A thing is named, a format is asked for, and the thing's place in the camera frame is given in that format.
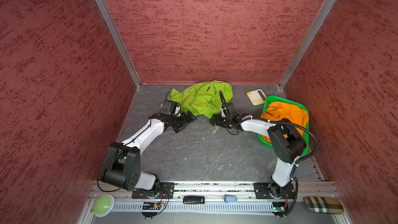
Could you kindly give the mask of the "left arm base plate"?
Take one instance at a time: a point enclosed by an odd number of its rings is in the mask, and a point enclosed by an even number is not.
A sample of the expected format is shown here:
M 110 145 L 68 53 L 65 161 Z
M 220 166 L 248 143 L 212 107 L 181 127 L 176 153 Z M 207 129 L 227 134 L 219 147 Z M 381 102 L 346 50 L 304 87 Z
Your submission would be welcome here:
M 174 194 L 174 183 L 155 183 L 151 190 L 134 188 L 132 199 L 171 199 Z

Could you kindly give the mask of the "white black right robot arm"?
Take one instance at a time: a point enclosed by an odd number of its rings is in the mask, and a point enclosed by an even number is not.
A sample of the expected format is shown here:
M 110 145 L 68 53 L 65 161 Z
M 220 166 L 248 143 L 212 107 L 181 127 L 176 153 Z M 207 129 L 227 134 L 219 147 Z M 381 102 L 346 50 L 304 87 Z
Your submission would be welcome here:
M 217 125 L 228 130 L 236 129 L 264 135 L 271 140 L 272 148 L 277 156 L 277 163 L 268 188 L 263 192 L 274 199 L 283 198 L 291 191 L 291 181 L 299 163 L 311 158 L 317 151 L 315 147 L 312 152 L 304 154 L 308 144 L 298 129 L 303 130 L 308 135 L 311 135 L 311 133 L 306 128 L 294 124 L 286 118 L 276 121 L 251 115 L 241 115 L 231 120 L 230 117 L 214 114 L 209 122 L 211 125 Z

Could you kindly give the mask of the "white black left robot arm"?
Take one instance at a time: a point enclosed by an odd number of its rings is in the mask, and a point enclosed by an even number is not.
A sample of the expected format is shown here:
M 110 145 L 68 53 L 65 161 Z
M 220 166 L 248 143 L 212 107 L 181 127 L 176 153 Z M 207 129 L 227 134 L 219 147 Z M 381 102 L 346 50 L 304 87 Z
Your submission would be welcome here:
M 168 128 L 178 133 L 196 120 L 190 111 L 177 115 L 153 114 L 133 136 L 109 146 L 98 181 L 126 191 L 142 190 L 154 197 L 160 191 L 160 180 L 158 176 L 142 171 L 141 155 Z

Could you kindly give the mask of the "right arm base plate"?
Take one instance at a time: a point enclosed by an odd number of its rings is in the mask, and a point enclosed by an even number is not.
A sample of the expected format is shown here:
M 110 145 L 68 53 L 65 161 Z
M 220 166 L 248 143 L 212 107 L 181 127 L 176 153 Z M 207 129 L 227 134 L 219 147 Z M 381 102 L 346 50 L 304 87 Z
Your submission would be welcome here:
M 287 184 L 284 187 L 279 186 L 276 183 L 254 183 L 254 193 L 256 199 L 294 199 L 295 188 L 292 183 Z

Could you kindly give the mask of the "lime green shorts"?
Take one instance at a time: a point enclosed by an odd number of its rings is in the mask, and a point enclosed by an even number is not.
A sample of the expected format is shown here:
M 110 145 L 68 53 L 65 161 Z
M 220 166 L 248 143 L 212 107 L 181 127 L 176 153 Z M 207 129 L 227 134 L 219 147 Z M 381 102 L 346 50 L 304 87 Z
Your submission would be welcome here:
M 166 98 L 178 102 L 184 113 L 191 112 L 194 116 L 204 115 L 210 119 L 220 113 L 220 93 L 227 102 L 233 98 L 232 86 L 217 80 L 195 84 L 182 92 L 172 89 Z

